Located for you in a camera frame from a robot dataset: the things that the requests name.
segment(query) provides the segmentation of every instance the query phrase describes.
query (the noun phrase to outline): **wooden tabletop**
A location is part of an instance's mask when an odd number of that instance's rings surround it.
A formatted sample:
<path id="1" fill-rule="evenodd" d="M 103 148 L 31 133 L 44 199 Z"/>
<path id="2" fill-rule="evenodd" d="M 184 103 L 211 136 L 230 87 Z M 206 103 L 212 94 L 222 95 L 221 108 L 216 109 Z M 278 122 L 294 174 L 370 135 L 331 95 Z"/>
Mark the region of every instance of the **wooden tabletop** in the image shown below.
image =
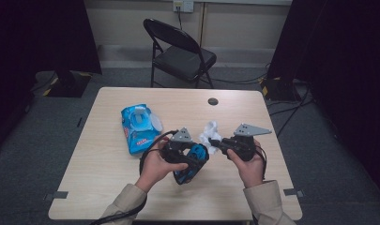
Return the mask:
<path id="1" fill-rule="evenodd" d="M 210 98 L 219 104 L 208 104 Z M 51 219 L 99 218 L 127 183 L 136 182 L 140 155 L 129 154 L 121 111 L 140 103 L 160 118 L 162 132 L 185 127 L 196 143 L 212 120 L 226 138 L 232 137 L 241 123 L 271 129 L 271 134 L 255 137 L 266 151 L 266 180 L 278 180 L 284 212 L 294 220 L 302 217 L 297 196 L 283 194 L 293 184 L 260 92 L 103 87 L 58 189 L 68 196 L 53 200 Z M 219 151 L 210 155 L 190 183 L 179 186 L 172 174 L 158 182 L 137 219 L 251 220 L 251 211 L 236 166 Z"/>

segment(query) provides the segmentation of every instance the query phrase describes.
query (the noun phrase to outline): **round black hole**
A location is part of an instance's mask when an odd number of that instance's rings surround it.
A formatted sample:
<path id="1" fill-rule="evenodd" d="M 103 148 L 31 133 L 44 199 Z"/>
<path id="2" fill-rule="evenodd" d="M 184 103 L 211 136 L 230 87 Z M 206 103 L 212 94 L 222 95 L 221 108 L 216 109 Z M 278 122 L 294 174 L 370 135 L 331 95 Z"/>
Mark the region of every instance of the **round black hole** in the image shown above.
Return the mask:
<path id="1" fill-rule="evenodd" d="M 208 101 L 207 101 L 210 105 L 217 105 L 219 104 L 219 101 L 213 97 L 211 97 Z"/>

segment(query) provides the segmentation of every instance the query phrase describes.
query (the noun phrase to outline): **white tissue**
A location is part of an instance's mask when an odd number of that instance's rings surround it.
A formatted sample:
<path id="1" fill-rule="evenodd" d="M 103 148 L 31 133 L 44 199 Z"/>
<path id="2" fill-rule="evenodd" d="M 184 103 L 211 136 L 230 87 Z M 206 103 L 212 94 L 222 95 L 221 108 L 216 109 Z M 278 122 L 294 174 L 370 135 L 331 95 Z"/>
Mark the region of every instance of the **white tissue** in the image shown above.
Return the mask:
<path id="1" fill-rule="evenodd" d="M 217 131 L 217 122 L 210 121 L 206 124 L 204 132 L 199 135 L 199 140 L 207 148 L 209 154 L 215 154 L 218 148 L 212 146 L 209 142 L 209 138 L 212 140 L 222 140 L 222 137 Z"/>

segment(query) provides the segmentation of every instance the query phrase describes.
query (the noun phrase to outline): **jacket cuff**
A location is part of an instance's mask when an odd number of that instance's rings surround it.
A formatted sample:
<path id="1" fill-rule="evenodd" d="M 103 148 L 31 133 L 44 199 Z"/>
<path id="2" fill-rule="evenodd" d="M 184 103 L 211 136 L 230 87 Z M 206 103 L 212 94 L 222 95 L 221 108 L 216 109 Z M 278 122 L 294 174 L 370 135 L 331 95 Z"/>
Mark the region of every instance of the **jacket cuff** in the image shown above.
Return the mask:
<path id="1" fill-rule="evenodd" d="M 262 185 L 245 188 L 246 200 L 255 216 L 268 212 L 271 209 L 281 208 L 281 194 L 277 181 L 270 181 Z"/>
<path id="2" fill-rule="evenodd" d="M 114 205 L 122 212 L 139 206 L 146 198 L 146 193 L 138 187 L 127 184 L 114 200 Z"/>

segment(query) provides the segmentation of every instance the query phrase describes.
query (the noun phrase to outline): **electrical outlet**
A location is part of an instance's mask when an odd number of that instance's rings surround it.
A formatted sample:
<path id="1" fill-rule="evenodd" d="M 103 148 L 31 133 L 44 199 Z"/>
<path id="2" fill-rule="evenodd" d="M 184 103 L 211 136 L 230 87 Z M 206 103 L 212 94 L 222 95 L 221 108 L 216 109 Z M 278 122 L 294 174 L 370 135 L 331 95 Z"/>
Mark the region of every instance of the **electrical outlet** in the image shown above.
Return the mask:
<path id="1" fill-rule="evenodd" d="M 173 11 L 178 11 L 178 8 L 180 9 L 180 11 L 184 11 L 183 1 L 173 1 Z"/>
<path id="2" fill-rule="evenodd" d="M 193 2 L 192 1 L 184 1 L 184 12 L 193 12 Z"/>

